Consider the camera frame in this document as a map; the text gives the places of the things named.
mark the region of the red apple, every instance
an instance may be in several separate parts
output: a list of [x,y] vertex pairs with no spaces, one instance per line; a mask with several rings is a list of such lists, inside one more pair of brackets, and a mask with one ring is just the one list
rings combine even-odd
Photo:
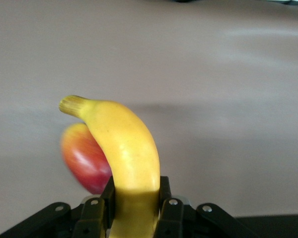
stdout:
[[112,176],[107,159],[84,123],[69,126],[61,138],[63,160],[79,183],[101,194]]

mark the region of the banana stem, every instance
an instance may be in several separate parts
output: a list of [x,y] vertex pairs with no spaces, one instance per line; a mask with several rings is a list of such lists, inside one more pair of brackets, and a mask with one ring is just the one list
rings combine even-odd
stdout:
[[86,105],[87,98],[76,95],[64,97],[59,103],[59,109],[62,113],[78,118],[80,111]]

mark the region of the yellow banana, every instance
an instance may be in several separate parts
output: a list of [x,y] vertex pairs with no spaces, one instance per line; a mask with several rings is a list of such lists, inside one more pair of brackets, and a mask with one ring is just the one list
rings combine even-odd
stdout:
[[70,95],[59,108],[86,123],[111,167],[116,207],[110,238],[151,238],[158,219],[160,165],[146,125],[113,101]]

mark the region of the beige tabletop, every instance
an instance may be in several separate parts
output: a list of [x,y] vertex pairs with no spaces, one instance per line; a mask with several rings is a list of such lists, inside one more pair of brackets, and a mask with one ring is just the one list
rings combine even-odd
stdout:
[[60,155],[69,94],[133,109],[193,207],[298,213],[298,6],[0,1],[0,233],[90,195]]

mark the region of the screw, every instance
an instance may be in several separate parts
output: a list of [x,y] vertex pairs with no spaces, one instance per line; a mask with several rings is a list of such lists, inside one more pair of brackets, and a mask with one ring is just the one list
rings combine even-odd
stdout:
[[212,207],[210,207],[210,206],[208,206],[208,205],[204,205],[204,206],[202,207],[202,209],[203,209],[203,211],[205,211],[205,212],[212,212]]
[[169,200],[169,204],[170,205],[177,205],[178,204],[178,201],[175,200],[175,199],[171,199],[171,200]]
[[59,212],[59,211],[62,211],[63,209],[64,209],[63,206],[58,206],[58,207],[55,208],[55,211]]
[[91,205],[96,205],[96,204],[98,204],[98,200],[92,200],[92,201],[90,202],[90,204],[91,204]]

